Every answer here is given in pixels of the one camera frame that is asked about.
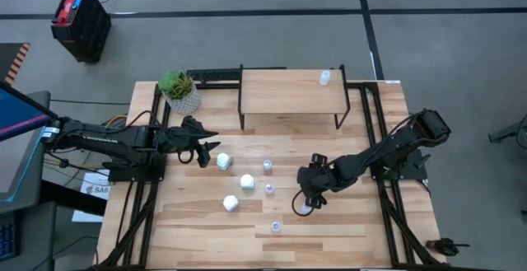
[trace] wooden plank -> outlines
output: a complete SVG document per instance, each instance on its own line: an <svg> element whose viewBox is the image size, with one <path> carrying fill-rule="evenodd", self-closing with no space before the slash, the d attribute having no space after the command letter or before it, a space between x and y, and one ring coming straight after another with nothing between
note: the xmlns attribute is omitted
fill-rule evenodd
<svg viewBox="0 0 527 271"><path fill-rule="evenodd" d="M151 107L155 82L136 84L129 119ZM390 130L408 115L400 84L379 82L387 127ZM313 114L314 119L294 115L258 116L251 130L240 130L237 114L237 90L200 91L202 102L193 117L220 135L209 141L221 141L211 152L211 162L202 169L197 163L182 165L177 156L168 159L166 177L160 183L152 228L148 269L239 269L239 268L360 268L389 267L389 253L375 182L366 173L351 187L326 192L328 205L309 217L298 217L291 199L298 192L296 173L309 163L313 152L330 159L360 152L369 147L358 91L349 90L352 113L342 130L335 130L331 116ZM375 114L370 99L372 114ZM148 124L144 115L138 124ZM169 125L180 125L183 116L170 114ZM373 116L379 133L376 116ZM228 171L214 165L219 152L234 157ZM265 175L262 163L273 161L273 173ZM256 189L240 188L240 177L249 173ZM267 196L263 187L273 184L275 194ZM439 238L436 219L428 193L415 181L401 181L401 192L408 225L424 243ZM113 249L115 235L128 184L112 187L105 220L100 232L98 251L105 258ZM228 213L222 200L234 194L240 209ZM124 218L128 228L134 190ZM295 206L303 202L299 198ZM271 223L280 222L279 233ZM140 241L142 230L136 241ZM396 237L403 254L402 239ZM139 243L133 248L137 261Z"/></svg>
<svg viewBox="0 0 527 271"><path fill-rule="evenodd" d="M320 70L243 71L243 114L343 114L346 112L340 70L331 70L326 86L319 84Z"/></svg>

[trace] computer screen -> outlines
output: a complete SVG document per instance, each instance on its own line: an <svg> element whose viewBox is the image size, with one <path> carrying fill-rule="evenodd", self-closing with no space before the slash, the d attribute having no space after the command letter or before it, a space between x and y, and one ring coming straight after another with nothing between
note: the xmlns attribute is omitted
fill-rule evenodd
<svg viewBox="0 0 527 271"><path fill-rule="evenodd" d="M51 111L6 83L0 83L0 142L42 127L55 117Z"/></svg>

